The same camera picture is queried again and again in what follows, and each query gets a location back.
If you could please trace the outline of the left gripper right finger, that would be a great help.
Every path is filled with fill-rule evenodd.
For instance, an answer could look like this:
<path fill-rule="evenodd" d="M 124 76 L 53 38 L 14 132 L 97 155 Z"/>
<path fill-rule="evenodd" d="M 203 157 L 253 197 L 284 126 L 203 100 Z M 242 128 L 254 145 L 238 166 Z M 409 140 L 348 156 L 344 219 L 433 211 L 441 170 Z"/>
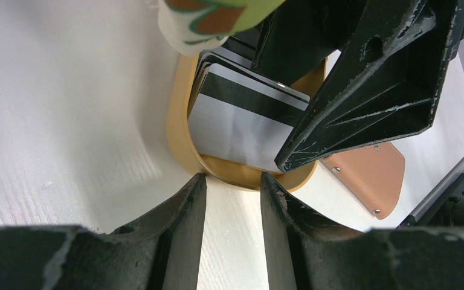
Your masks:
<path fill-rule="evenodd" d="M 464 289 L 464 227 L 356 231 L 268 172 L 260 204 L 271 289 Z"/>

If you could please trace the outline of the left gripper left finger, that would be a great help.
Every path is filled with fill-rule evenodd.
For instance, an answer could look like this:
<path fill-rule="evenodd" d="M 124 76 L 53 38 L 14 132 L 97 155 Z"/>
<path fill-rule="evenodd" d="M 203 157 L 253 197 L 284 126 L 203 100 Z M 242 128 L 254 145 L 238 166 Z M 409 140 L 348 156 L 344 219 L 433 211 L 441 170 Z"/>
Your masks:
<path fill-rule="evenodd" d="M 197 173 L 109 234 L 79 225 L 0 227 L 0 289 L 196 289 L 206 193 Z"/>

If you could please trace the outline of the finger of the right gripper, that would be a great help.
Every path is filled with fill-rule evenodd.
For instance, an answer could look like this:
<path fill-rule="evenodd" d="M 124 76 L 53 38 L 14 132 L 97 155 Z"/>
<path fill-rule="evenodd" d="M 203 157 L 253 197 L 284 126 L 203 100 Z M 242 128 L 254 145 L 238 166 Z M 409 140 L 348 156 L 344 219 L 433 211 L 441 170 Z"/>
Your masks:
<path fill-rule="evenodd" d="M 251 69 L 291 85 L 346 47 L 362 16 L 365 1 L 289 0 L 260 26 Z"/>
<path fill-rule="evenodd" d="M 367 1 L 277 154 L 279 170 L 429 129 L 463 39 L 464 1 Z"/>

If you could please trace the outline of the white black-striped credit card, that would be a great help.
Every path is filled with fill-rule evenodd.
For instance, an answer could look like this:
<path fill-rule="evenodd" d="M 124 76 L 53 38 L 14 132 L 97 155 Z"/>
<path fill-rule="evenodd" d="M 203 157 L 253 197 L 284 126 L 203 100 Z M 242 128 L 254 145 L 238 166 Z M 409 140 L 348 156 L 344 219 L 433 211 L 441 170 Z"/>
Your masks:
<path fill-rule="evenodd" d="M 188 109 L 188 128 L 199 153 L 280 173 L 274 159 L 307 106 L 307 97 L 212 63 Z"/>

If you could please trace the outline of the yellow oval tray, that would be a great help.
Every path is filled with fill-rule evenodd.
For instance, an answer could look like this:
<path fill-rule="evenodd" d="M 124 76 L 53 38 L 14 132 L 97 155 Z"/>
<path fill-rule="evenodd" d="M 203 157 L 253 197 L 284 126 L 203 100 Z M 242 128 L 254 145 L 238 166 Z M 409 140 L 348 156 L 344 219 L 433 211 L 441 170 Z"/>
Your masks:
<path fill-rule="evenodd" d="M 179 55 L 178 67 L 173 82 L 172 96 L 166 115 L 166 137 L 172 156 L 189 174 L 202 172 L 211 177 L 213 183 L 226 184 L 238 190 L 258 192 L 262 170 L 232 161 L 197 152 L 190 136 L 188 125 L 189 102 L 198 65 L 198 56 Z M 291 85 L 300 92 L 315 93 L 326 78 L 327 59 Z M 317 161 L 304 165 L 275 178 L 292 193 L 302 188 L 314 174 Z"/>

